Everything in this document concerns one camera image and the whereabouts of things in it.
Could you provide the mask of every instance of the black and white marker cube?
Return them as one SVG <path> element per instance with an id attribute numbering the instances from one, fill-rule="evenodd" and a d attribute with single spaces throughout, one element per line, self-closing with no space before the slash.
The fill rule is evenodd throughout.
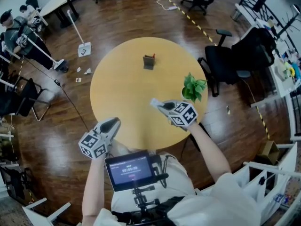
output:
<path id="1" fill-rule="evenodd" d="M 198 117 L 198 113 L 192 104 L 180 102 L 169 115 L 176 126 L 187 127 Z"/>
<path id="2" fill-rule="evenodd" d="M 93 132 L 85 133 L 79 141 L 81 152 L 91 159 L 96 159 L 105 154 L 107 152 L 105 145 L 105 140 Z"/>

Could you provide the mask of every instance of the wooden floor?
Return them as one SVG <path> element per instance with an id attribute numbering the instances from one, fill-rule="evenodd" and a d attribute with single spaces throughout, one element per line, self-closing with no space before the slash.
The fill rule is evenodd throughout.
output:
<path id="1" fill-rule="evenodd" d="M 172 1 L 180 4 L 181 0 Z M 209 6 L 206 16 L 198 9 L 189 15 L 215 42 L 219 40 L 215 29 L 231 31 L 233 37 L 227 38 L 224 43 L 225 46 L 231 46 L 248 29 L 245 23 L 236 23 L 230 17 L 234 4 L 238 1 L 215 0 Z M 167 1 L 161 2 L 166 8 L 170 6 Z M 77 0 L 74 6 L 80 14 L 80 20 L 76 24 L 84 40 L 92 43 L 92 55 L 78 58 L 79 39 L 74 29 L 59 29 L 56 16 L 51 15 L 48 21 L 52 31 L 47 37 L 47 47 L 55 59 L 64 58 L 69 61 L 69 72 L 59 74 L 33 63 L 63 84 L 89 129 L 97 123 L 89 98 L 93 75 L 81 75 L 82 82 L 75 83 L 75 79 L 79 77 L 76 72 L 79 66 L 81 72 L 88 68 L 94 71 L 110 50 L 138 37 L 153 36 L 171 40 L 195 58 L 203 56 L 205 46 L 210 45 L 208 38 L 183 14 L 178 10 L 164 11 L 156 0 L 102 0 L 98 4 L 92 0 Z M 184 11 L 188 10 L 185 6 L 181 7 Z M 48 88 L 43 99 L 52 101 L 52 107 L 40 122 L 35 120 L 32 113 L 26 118 L 14 117 L 16 142 L 19 144 L 22 164 L 32 170 L 36 197 L 48 198 L 46 206 L 40 210 L 53 212 L 71 202 L 72 206 L 61 218 L 76 224 L 81 221 L 81 202 L 90 165 L 90 160 L 81 154 L 78 147 L 78 141 L 86 128 L 72 104 L 51 79 L 29 63 L 25 64 L 21 74 Z M 240 168 L 242 162 L 252 160 L 259 146 L 267 140 L 257 111 L 249 107 L 244 99 L 246 97 L 249 97 L 249 91 L 243 84 L 223 84 L 220 96 L 213 98 L 209 92 L 207 112 L 203 119 L 205 128 L 225 153 L 233 171 Z M 227 114 L 226 106 L 230 108 L 230 115 Z M 271 139 L 277 143 L 287 142 L 289 123 L 284 100 L 266 104 L 260 107 L 260 111 Z M 179 142 L 165 151 L 180 158 L 182 147 L 183 142 Z M 183 153 L 182 164 L 195 187 L 203 188 L 212 184 L 204 160 L 190 140 Z M 110 208 L 111 186 L 106 184 L 105 190 L 105 207 Z"/>

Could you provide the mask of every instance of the white shirt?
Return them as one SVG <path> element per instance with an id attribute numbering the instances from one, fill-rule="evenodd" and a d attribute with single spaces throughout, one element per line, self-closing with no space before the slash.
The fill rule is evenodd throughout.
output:
<path id="1" fill-rule="evenodd" d="M 211 190 L 210 196 L 196 195 L 184 167 L 174 158 L 168 159 L 167 188 L 160 182 L 153 184 L 154 191 L 143 194 L 147 201 L 156 198 L 165 202 L 174 196 L 184 196 L 167 214 L 177 226 L 259 226 L 261 214 L 253 198 L 244 193 L 231 173 L 222 175 Z M 119 213 L 137 211 L 131 190 L 115 192 L 111 209 Z M 94 226 L 125 226 L 107 209 L 102 209 Z"/>
<path id="2" fill-rule="evenodd" d="M 33 8 L 32 5 L 27 5 L 27 10 L 25 12 L 21 13 L 22 17 L 27 19 L 34 10 L 35 9 Z"/>

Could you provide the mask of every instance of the white paper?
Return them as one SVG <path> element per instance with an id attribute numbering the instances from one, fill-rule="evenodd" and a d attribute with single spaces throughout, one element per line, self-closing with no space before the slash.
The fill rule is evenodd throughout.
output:
<path id="1" fill-rule="evenodd" d="M 87 71 L 84 74 L 90 74 L 92 73 L 91 68 L 87 69 Z"/>
<path id="2" fill-rule="evenodd" d="M 150 105 L 153 106 L 154 108 L 158 108 L 158 105 L 164 105 L 164 103 L 158 101 L 156 98 L 151 99 Z"/>

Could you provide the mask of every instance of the yellow black tape line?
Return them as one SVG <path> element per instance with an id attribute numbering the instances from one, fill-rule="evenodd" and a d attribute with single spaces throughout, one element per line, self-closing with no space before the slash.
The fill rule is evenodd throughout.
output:
<path id="1" fill-rule="evenodd" d="M 179 6 L 177 6 L 174 2 L 172 2 L 171 0 L 167 0 L 170 3 L 172 3 L 174 6 L 176 6 L 178 8 L 178 10 L 183 13 L 183 15 L 185 15 L 200 31 L 203 32 L 203 34 L 209 39 L 210 42 L 213 43 L 213 39 L 204 31 L 202 30 L 202 28 L 194 21 L 190 18 L 190 16 L 188 16 L 182 9 L 179 8 Z"/>
<path id="2" fill-rule="evenodd" d="M 203 32 L 203 34 L 209 39 L 209 41 L 210 42 L 212 42 L 215 46 L 217 46 L 217 44 L 216 43 L 214 43 L 213 42 L 213 39 L 204 31 L 204 30 L 202 30 L 202 28 L 194 21 L 194 20 L 192 20 L 191 18 L 190 18 L 190 16 L 189 15 L 187 15 L 182 9 L 180 9 L 179 8 L 179 6 L 177 6 L 174 2 L 172 2 L 171 0 L 167 0 L 167 1 L 169 1 L 170 3 L 172 3 L 174 6 L 176 6 L 177 8 L 178 8 L 178 10 L 180 11 L 180 12 L 182 12 L 183 13 L 183 15 L 185 15 L 200 31 L 202 31 Z M 263 124 L 263 126 L 264 126 L 264 128 L 265 128 L 265 132 L 266 132 L 266 134 L 267 134 L 267 136 L 268 136 L 268 140 L 269 140 L 269 131 L 268 131 L 268 128 L 267 128 L 267 125 L 265 124 L 265 122 L 264 122 L 264 120 L 263 120 L 263 117 L 262 117 L 262 114 L 259 112 L 259 108 L 258 108 L 258 106 L 256 106 L 256 110 L 257 110 L 257 112 L 258 112 L 258 114 L 259 114 L 259 116 L 260 116 L 260 119 L 261 119 L 261 121 L 262 121 L 262 124 Z"/>
<path id="3" fill-rule="evenodd" d="M 258 114 L 259 114 L 259 116 L 260 116 L 260 119 L 261 119 L 261 121 L 262 121 L 262 124 L 263 124 L 263 126 L 264 126 L 264 128 L 265 128 L 265 133 L 267 133 L 268 140 L 269 140 L 269 131 L 268 131 L 267 125 L 265 124 L 265 122 L 264 122 L 264 120 L 263 120 L 262 114 L 259 112 L 258 106 L 256 106 L 256 110 L 257 110 L 257 112 L 258 112 Z"/>

